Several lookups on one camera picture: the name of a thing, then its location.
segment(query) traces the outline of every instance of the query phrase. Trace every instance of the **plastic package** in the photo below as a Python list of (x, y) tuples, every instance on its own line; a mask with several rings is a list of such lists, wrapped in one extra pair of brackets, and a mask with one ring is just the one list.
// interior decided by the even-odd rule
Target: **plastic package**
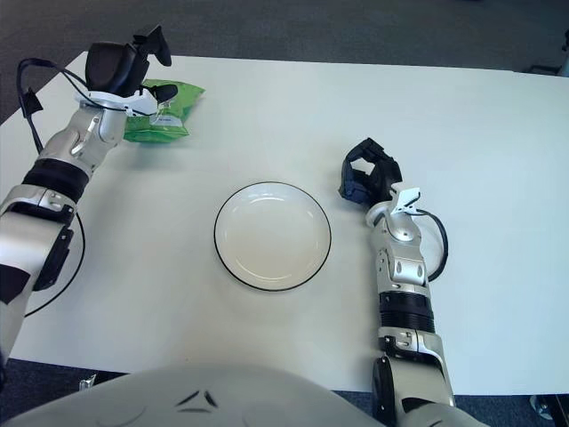
[(128, 117), (124, 138), (133, 142), (171, 142), (189, 135), (184, 122), (196, 104), (200, 95), (205, 92), (201, 87), (170, 80), (147, 79), (143, 85), (176, 85), (178, 93), (171, 100), (158, 106), (156, 114), (148, 117)]

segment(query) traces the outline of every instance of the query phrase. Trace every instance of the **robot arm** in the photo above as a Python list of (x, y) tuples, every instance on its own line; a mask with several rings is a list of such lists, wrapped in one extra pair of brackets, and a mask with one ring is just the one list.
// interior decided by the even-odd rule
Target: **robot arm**
[[(370, 175), (352, 168), (351, 162), (359, 158), (375, 165)], [(395, 425), (428, 404), (453, 407), (443, 344), (430, 306), (421, 231), (413, 221), (424, 212), (416, 207), (419, 189), (406, 187), (397, 162), (367, 139), (346, 157), (340, 194), (371, 206), (365, 221), (373, 229), (381, 350), (373, 366), (374, 417)]]
[[(141, 87), (150, 53), (164, 65), (172, 63), (160, 27), (135, 36), (133, 44), (92, 46), (85, 68), (89, 92), (77, 95), (79, 109), (68, 126), (53, 135), (22, 184), (0, 205), (0, 367), (10, 355), (32, 291), (57, 280), (73, 237), (69, 225), (76, 205), (108, 151), (123, 139), (126, 118), (153, 114), (160, 101), (176, 94), (171, 85)], [(20, 101), (28, 117), (33, 111), (25, 97)]]

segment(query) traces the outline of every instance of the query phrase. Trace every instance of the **robot forearm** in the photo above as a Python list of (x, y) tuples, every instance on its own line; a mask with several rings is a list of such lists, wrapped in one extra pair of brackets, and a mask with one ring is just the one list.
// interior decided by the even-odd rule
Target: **robot forearm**
[(124, 112), (82, 105), (0, 207), (0, 351), (8, 359), (32, 291), (55, 283), (84, 188), (122, 140)]
[(392, 196), (366, 216), (376, 251), (383, 353), (373, 369), (374, 412), (387, 425), (428, 403), (454, 406), (443, 344), (435, 334), (421, 232), (412, 217), (420, 192), (398, 183)]
[[(0, 205), (3, 363), (20, 330), (31, 292), (53, 285), (59, 276), (73, 237), (69, 225), (76, 215), (76, 204), (108, 151), (123, 139), (126, 118), (156, 113), (158, 103), (177, 92), (175, 85), (141, 85), (149, 54), (155, 54), (165, 66), (172, 64), (160, 27), (147, 36), (135, 36), (132, 44), (92, 45), (85, 67), (86, 82), (81, 82), (89, 92), (76, 96), (80, 107), (68, 126), (53, 135), (22, 184), (14, 187)], [(38, 59), (24, 60), (19, 73), (28, 65), (53, 67), (68, 79), (70, 74), (81, 80), (64, 68)], [(41, 106), (31, 91), (21, 92), (21, 74), (18, 82), (20, 105), (24, 116), (29, 117)], [(41, 143), (34, 135), (39, 149)]]

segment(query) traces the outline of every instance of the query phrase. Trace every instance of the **plate rim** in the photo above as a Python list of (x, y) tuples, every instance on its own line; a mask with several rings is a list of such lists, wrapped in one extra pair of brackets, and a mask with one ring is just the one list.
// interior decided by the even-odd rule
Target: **plate rim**
[[(306, 280), (304, 280), (303, 282), (300, 282), (298, 285), (294, 285), (294, 286), (289, 286), (289, 287), (285, 287), (283, 289), (265, 289), (263, 287), (258, 287), (255, 285), (252, 285), (250, 283), (245, 282), (244, 280), (242, 280), (241, 278), (239, 278), (236, 274), (233, 273), (233, 271), (231, 271), (231, 269), (227, 266), (227, 264), (223, 261), (223, 257), (220, 254), (220, 249), (218, 248), (218, 243), (217, 243), (217, 238), (215, 237), (215, 230), (217, 229), (217, 221), (220, 218), (220, 214), (221, 211), (223, 211), (223, 208), (225, 207), (225, 205), (228, 203), (229, 200), (231, 200), (231, 198), (233, 198), (233, 196), (235, 196), (235, 194), (237, 194), (240, 191), (243, 191), (244, 189), (248, 189), (249, 187), (252, 187), (253, 185), (259, 185), (259, 184), (281, 184), (281, 185), (287, 185), (289, 187), (293, 187), (294, 189), (297, 189), (298, 191), (302, 191), (304, 194), (306, 194), (308, 197), (310, 197), (312, 200), (314, 200), (314, 203), (317, 204), (317, 206), (320, 208), (320, 210), (322, 211), (322, 214), (324, 214), (324, 218), (326, 219), (326, 225), (328, 226), (328, 234), (330, 235), (330, 241), (328, 242), (328, 248), (326, 249), (326, 255), (324, 257), (324, 259), (322, 260), (322, 262), (320, 263), (320, 265), (318, 266), (317, 270)], [(217, 212), (217, 215), (215, 215), (215, 223), (213, 224), (213, 243), (215, 246), (215, 252), (217, 253), (218, 258), (220, 259), (221, 263), (223, 264), (223, 267), (225, 267), (225, 270), (229, 272), (229, 274), (231, 276), (233, 276), (234, 278), (236, 278), (239, 282), (243, 283), (244, 285), (247, 285), (249, 287), (252, 287), (253, 289), (257, 289), (259, 291), (262, 292), (271, 292), (271, 293), (276, 293), (276, 292), (283, 292), (283, 291), (290, 291), (291, 289), (297, 288), (299, 286), (304, 285), (305, 283), (309, 282), (316, 274), (318, 274), (318, 272), (324, 267), (324, 265), (326, 264), (326, 261), (328, 261), (328, 255), (330, 255), (330, 249), (332, 248), (332, 227), (330, 226), (330, 220), (328, 219), (328, 215), (326, 215), (326, 211), (324, 210), (324, 208), (318, 203), (318, 201), (313, 198), (307, 191), (297, 187), (296, 185), (292, 185), (289, 184), (288, 182), (281, 182), (281, 181), (258, 181), (258, 182), (254, 182), (252, 184), (248, 184), (245, 185), (244, 187), (241, 187), (240, 189), (238, 189), (237, 191), (234, 191), (226, 200), (225, 202), (223, 202), (223, 205), (221, 205), (220, 209)]]

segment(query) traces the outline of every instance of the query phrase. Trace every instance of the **white table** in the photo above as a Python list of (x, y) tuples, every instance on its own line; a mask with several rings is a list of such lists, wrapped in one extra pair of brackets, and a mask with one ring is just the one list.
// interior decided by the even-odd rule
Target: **white table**
[[(69, 68), (83, 73), (85, 54)], [(26, 320), (12, 356), (134, 372), (189, 361), (280, 367), (329, 389), (370, 390), (376, 284), (364, 212), (337, 193), (349, 149), (373, 137), (421, 187), (450, 238), (432, 285), (457, 394), (569, 391), (566, 242), (569, 79), (458, 68), (175, 57), (148, 75), (207, 89), (170, 145), (111, 151), (81, 200), (76, 283)], [(40, 93), (46, 140), (76, 108), (61, 77)], [(1, 193), (35, 159), (20, 112), (0, 128)], [(255, 292), (215, 253), (236, 189), (283, 181), (330, 218), (328, 261), (305, 286)], [(438, 261), (436, 229), (423, 245)], [(76, 266), (79, 237), (53, 289)]]

